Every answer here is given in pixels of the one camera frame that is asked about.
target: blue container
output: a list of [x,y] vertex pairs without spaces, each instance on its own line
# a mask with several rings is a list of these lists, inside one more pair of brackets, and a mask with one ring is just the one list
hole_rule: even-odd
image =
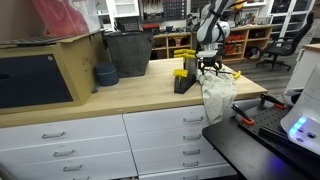
[[98,82],[101,86],[112,86],[119,82],[115,64],[111,62],[99,63],[94,68]]
[[166,32],[171,33],[173,26],[166,26]]

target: office chair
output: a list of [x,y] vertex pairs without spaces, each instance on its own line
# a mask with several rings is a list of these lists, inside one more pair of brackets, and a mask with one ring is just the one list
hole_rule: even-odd
[[263,53],[268,53],[268,57],[273,56],[273,59],[263,60],[257,63],[256,67],[258,67],[260,64],[272,64],[270,71],[273,71],[274,65],[278,64],[280,66],[287,67],[287,71],[290,71],[291,66],[285,64],[283,61],[277,61],[277,58],[278,56],[290,56],[296,51],[301,39],[312,27],[313,17],[314,13],[310,12],[307,17],[307,23],[296,33],[294,37],[281,37],[274,40],[265,50],[263,50]]

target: cardboard box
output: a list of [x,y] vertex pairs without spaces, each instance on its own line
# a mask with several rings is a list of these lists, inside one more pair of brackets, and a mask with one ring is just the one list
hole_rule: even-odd
[[84,104],[106,61],[100,32],[0,49],[0,114]]

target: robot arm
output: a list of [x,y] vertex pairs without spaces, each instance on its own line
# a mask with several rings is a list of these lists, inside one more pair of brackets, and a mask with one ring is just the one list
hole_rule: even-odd
[[[230,6],[234,4],[234,0],[213,0],[211,4],[206,5],[202,10],[201,15],[201,25],[197,32],[197,39],[199,43],[202,45],[208,45],[210,43],[214,43],[219,41],[221,39],[221,33],[219,28],[217,27],[217,24],[220,24],[219,18],[221,14]],[[224,22],[222,26],[228,26],[225,27],[224,30],[226,30],[227,34],[230,33],[229,25]]]
[[244,3],[246,0],[236,2],[235,0],[213,0],[206,5],[201,12],[201,24],[197,32],[197,39],[202,51],[197,52],[198,68],[204,74],[206,67],[213,67],[218,74],[222,68],[221,56],[224,52],[224,40],[230,34],[230,26],[227,22],[219,21],[221,14],[229,7]]

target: yellow object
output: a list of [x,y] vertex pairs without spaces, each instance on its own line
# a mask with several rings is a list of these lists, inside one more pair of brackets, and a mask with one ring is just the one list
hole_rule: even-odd
[[186,58],[194,59],[196,56],[194,55],[196,53],[195,50],[192,49],[178,49],[173,51],[174,58],[182,57],[183,62],[186,62]]
[[243,2],[243,3],[240,3],[240,4],[235,5],[235,6],[234,6],[234,10],[235,10],[235,11],[240,11],[240,10],[242,9],[243,5],[244,5],[244,1],[243,1],[243,0],[237,0],[236,3],[238,3],[238,2]]
[[188,70],[184,70],[184,69],[175,69],[173,71],[173,75],[174,76],[178,76],[179,77],[179,81],[181,81],[181,78],[185,78],[188,76]]
[[192,50],[192,49],[178,49],[178,50],[173,51],[173,54],[183,54],[183,53],[195,54],[196,51]]
[[234,79],[238,79],[241,76],[241,71],[232,73]]

